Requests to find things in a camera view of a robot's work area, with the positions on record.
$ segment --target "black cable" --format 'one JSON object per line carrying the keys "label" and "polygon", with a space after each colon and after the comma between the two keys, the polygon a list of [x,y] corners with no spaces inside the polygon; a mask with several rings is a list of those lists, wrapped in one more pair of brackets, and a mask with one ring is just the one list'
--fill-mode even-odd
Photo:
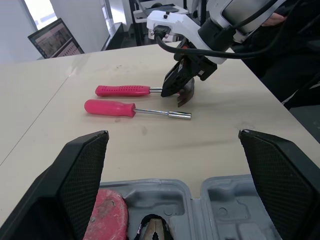
{"label": "black cable", "polygon": [[207,57],[216,57],[216,58],[225,58],[225,59],[251,59],[251,58],[256,58],[260,57],[262,54],[268,52],[270,49],[272,49],[278,40],[280,39],[285,27],[288,24],[288,19],[290,16],[293,14],[293,12],[301,5],[302,1],[304,0],[298,0],[292,10],[290,11],[287,20],[283,23],[281,26],[281,29],[273,39],[273,41],[265,48],[259,50],[259,51],[254,51],[254,52],[246,52],[246,53],[229,53],[229,52],[224,52],[224,51],[213,51],[213,50],[202,50],[202,49],[193,49],[193,48],[176,48],[176,47],[171,47],[166,45],[162,39],[163,35],[160,33],[157,33],[155,31],[154,36],[156,39],[156,42],[158,45],[164,49],[165,51],[172,53],[172,54],[182,54],[182,55],[197,55],[197,56],[207,56]]}
{"label": "black cable", "polygon": [[271,0],[266,5],[264,5],[262,8],[260,8],[256,13],[248,17],[247,19],[235,24],[232,26],[234,29],[241,28],[249,23],[251,23],[253,20],[260,17],[262,14],[264,14],[269,8],[271,8],[278,0]]}

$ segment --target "screwdriver handle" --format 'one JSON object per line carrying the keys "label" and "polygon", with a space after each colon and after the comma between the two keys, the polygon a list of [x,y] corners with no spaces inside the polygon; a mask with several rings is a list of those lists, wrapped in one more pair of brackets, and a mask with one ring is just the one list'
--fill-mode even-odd
{"label": "screwdriver handle", "polygon": [[122,103],[118,101],[88,100],[84,104],[84,109],[90,114],[107,116],[128,116],[133,118],[136,112],[134,103]]}
{"label": "screwdriver handle", "polygon": [[150,94],[149,86],[98,86],[95,94],[99,97],[141,97]]}

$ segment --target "metal shaft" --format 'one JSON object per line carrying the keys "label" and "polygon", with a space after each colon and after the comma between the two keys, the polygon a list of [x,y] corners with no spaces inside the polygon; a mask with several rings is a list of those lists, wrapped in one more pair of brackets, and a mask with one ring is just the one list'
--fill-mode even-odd
{"label": "metal shaft", "polygon": [[154,114],[154,115],[165,115],[168,116],[168,118],[173,119],[185,119],[185,120],[191,120],[191,113],[186,112],[180,112],[180,111],[156,111],[156,110],[146,110],[146,109],[134,109],[136,113],[141,114]]}
{"label": "metal shaft", "polygon": [[150,87],[149,91],[151,94],[160,94],[162,93],[162,87]]}

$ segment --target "screwdriver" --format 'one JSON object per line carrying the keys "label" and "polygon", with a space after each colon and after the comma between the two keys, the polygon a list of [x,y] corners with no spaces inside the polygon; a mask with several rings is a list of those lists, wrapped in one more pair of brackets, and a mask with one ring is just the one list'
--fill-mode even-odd
{"label": "screwdriver", "polygon": [[99,97],[141,97],[149,94],[161,94],[162,87],[139,85],[128,86],[98,86],[95,94]]}
{"label": "screwdriver", "polygon": [[118,101],[105,101],[91,99],[85,102],[84,109],[90,114],[107,116],[128,116],[133,118],[136,113],[164,115],[174,119],[191,120],[191,113],[179,111],[156,111],[138,109],[134,103],[122,103]]}

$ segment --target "white table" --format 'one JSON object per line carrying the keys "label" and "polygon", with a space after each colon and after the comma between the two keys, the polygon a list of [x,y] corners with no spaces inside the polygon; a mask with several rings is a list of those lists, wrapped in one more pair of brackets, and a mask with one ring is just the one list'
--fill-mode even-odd
{"label": "white table", "polygon": [[[175,12],[175,14],[188,14],[189,11],[175,5],[174,8],[178,9],[179,11]],[[137,24],[141,24],[141,23],[146,23],[147,22],[147,18],[146,15],[142,12],[141,9],[133,11],[133,16],[134,16],[134,20]]]}
{"label": "white table", "polygon": [[0,165],[82,56],[0,65]]}
{"label": "white table", "polygon": [[[243,128],[295,142],[320,167],[319,144],[240,60],[227,60],[208,80],[196,81],[195,96],[179,109],[192,113],[192,120],[186,121],[146,114],[108,117],[84,110],[86,100],[97,98],[98,85],[161,87],[175,64],[172,54],[150,45],[82,56],[0,166],[0,225],[67,142],[100,130],[110,135],[102,182],[179,179],[194,198],[207,178],[249,173],[238,139]],[[143,109],[178,110],[175,97],[111,100],[135,102]]]}

